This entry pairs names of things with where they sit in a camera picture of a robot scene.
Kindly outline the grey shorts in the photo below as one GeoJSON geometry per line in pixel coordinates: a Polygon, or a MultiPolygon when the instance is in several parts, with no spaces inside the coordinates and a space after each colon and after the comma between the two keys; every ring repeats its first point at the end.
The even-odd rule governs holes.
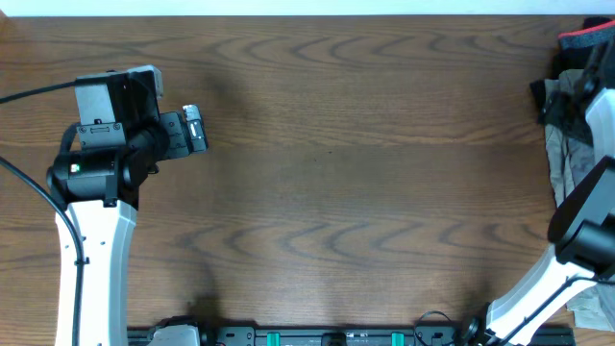
{"type": "Polygon", "coordinates": [[[549,178],[556,205],[568,197],[595,166],[593,147],[565,136],[553,125],[545,127],[549,178]]]}

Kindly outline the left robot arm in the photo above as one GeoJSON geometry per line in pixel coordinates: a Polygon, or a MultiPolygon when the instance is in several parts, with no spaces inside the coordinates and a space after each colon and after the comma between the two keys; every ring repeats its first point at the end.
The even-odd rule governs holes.
{"type": "Polygon", "coordinates": [[[85,75],[74,91],[80,120],[47,171],[61,245],[55,342],[199,345],[194,322],[129,330],[127,296],[139,188],[159,162],[207,151],[202,115],[195,105],[160,111],[163,82],[153,65],[85,75]]]}

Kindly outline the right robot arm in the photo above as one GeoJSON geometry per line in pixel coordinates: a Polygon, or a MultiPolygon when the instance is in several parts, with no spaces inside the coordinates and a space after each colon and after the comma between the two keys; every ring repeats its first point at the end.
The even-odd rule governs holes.
{"type": "Polygon", "coordinates": [[[570,93],[557,93],[544,113],[560,112],[590,137],[595,165],[555,211],[540,260],[504,296],[455,336],[456,345],[572,345],[569,328],[546,321],[614,274],[614,42],[594,46],[570,93]]]}

